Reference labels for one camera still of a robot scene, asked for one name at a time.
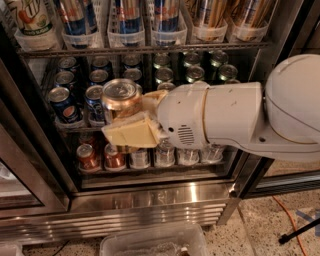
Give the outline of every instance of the soda can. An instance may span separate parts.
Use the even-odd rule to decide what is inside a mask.
[[[126,156],[119,153],[110,143],[104,147],[104,167],[107,171],[121,171],[126,168]]]
[[[155,167],[170,167],[175,163],[174,146],[167,140],[162,141],[154,149],[154,165]]]
[[[104,85],[108,81],[110,81],[109,74],[103,69],[94,70],[89,75],[89,86]]]
[[[103,69],[108,72],[110,80],[114,78],[112,62],[104,56],[95,57],[91,62],[91,71]]]
[[[5,2],[22,34],[38,36],[51,30],[52,23],[43,1],[5,0]]]
[[[67,88],[53,88],[49,92],[48,99],[58,119],[62,123],[75,123],[82,119],[81,111]]]
[[[137,68],[143,72],[143,64],[138,54],[127,54],[122,59],[124,69]]]
[[[196,81],[202,81],[204,79],[204,73],[204,69],[200,66],[188,67],[186,71],[186,80],[191,84]]]
[[[173,71],[171,68],[159,68],[154,74],[156,85],[173,81]]]
[[[180,0],[155,0],[153,30],[157,32],[175,32],[179,24]],[[175,41],[161,40],[158,45],[174,45]]]
[[[138,33],[142,30],[141,1],[115,0],[120,34]],[[137,46],[135,42],[125,42],[125,46]]]
[[[149,151],[146,148],[130,153],[129,155],[130,168],[145,169],[151,165]]]
[[[90,86],[85,94],[89,113],[93,117],[93,120],[97,122],[104,121],[103,107],[100,99],[102,88],[101,85]]]
[[[137,68],[130,68],[124,71],[123,78],[130,79],[136,84],[143,85],[142,72]]]
[[[99,167],[98,156],[94,148],[89,144],[82,144],[77,148],[77,159],[80,162],[80,169],[90,171]]]

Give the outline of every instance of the can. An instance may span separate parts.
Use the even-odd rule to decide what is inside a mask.
[[[136,84],[143,85],[142,72],[137,68],[130,68],[124,71],[123,78],[130,79]]]
[[[173,81],[173,71],[171,68],[159,68],[154,74],[156,85]]]
[[[219,28],[223,23],[223,15],[227,0],[199,0],[196,5],[194,24],[200,28]]]
[[[141,1],[115,0],[120,34],[138,33],[142,30]],[[136,42],[123,42],[125,46],[137,46]]]
[[[53,0],[53,2],[66,34],[80,36],[97,31],[96,17],[90,0]]]
[[[89,86],[104,85],[108,81],[110,81],[109,74],[103,69],[91,71],[89,74]]]
[[[186,80],[188,83],[202,81],[204,79],[204,69],[200,66],[191,66],[187,68]]]
[[[167,91],[172,91],[175,89],[176,86],[173,83],[170,82],[164,82],[158,85],[157,90],[167,90]]]
[[[43,35],[52,23],[43,1],[5,0],[13,19],[25,36]]]
[[[97,56],[91,62],[91,71],[103,69],[108,72],[110,80],[114,78],[112,62],[104,56]]]
[[[180,0],[155,0],[153,30],[157,32],[175,32],[179,24]],[[158,45],[174,45],[175,41],[161,40]]]
[[[142,95],[135,82],[117,78],[103,86],[101,102],[107,124],[138,113],[142,108]]]
[[[48,99],[62,123],[75,123],[82,119],[81,111],[67,88],[53,88],[48,94]]]
[[[175,163],[174,146],[167,140],[162,141],[154,149],[155,167],[170,167]]]
[[[104,147],[104,167],[108,171],[121,171],[126,168],[126,156],[119,153],[110,143]]]
[[[80,169],[83,170],[92,170],[99,166],[98,156],[89,144],[82,144],[77,148],[77,159],[80,162]]]
[[[153,67],[155,69],[159,68],[170,68],[171,58],[168,54],[156,54],[153,57]]]
[[[141,56],[139,54],[127,54],[122,59],[124,69],[137,68],[143,72]]]
[[[133,169],[145,169],[151,165],[149,151],[146,148],[130,153],[129,165]]]
[[[194,165],[199,162],[199,150],[198,149],[177,149],[178,164],[181,165]]]
[[[78,83],[78,79],[71,71],[61,71],[54,76],[54,85],[56,87],[68,88],[70,93],[74,96],[80,108],[83,108],[83,88]]]
[[[238,69],[235,66],[230,64],[222,65],[218,69],[217,84],[223,84],[227,80],[235,79],[237,75],[238,75]]]
[[[223,158],[223,151],[225,150],[225,145],[212,144],[201,149],[201,163],[214,164],[218,163]]]
[[[97,122],[103,122],[105,120],[101,104],[102,88],[101,85],[90,86],[85,94],[89,113],[93,120]]]

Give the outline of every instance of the terrazzo floor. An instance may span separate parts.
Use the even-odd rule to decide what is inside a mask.
[[[317,211],[320,209],[319,198],[320,190],[276,197],[288,209],[297,228],[307,225],[308,218],[314,219],[316,214],[320,213]],[[320,255],[320,232],[316,232],[318,230],[320,231],[318,227],[312,228],[300,235],[308,256]],[[293,227],[287,213],[273,197],[244,200],[227,225],[206,227],[203,231],[210,255],[303,255],[296,238],[284,245],[279,244],[281,235],[290,234]],[[99,237],[24,246],[23,253],[25,256],[98,256],[102,239]]]

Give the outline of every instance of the copper can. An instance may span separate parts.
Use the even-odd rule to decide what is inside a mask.
[[[121,171],[126,168],[126,157],[119,153],[110,143],[104,148],[104,167],[108,171]]]
[[[92,170],[99,166],[97,154],[89,144],[82,144],[77,148],[77,158],[83,170]]]

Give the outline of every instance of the orange cable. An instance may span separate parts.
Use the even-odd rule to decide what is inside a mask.
[[[283,203],[281,203],[275,196],[272,196],[272,198],[273,198],[273,199],[281,206],[281,208],[286,212],[286,214],[288,215],[288,217],[289,217],[289,219],[290,219],[290,222],[291,222],[291,224],[292,224],[292,226],[293,226],[294,231],[297,231],[296,223],[294,222],[294,220],[293,220],[290,212],[289,212],[288,209],[285,207],[285,205],[284,205]],[[306,250],[305,250],[305,248],[303,247],[302,242],[301,242],[299,236],[297,236],[297,240],[298,240],[298,244],[299,244],[299,246],[300,246],[300,248],[301,248],[301,251],[302,251],[303,255],[304,255],[304,256],[307,256]]]

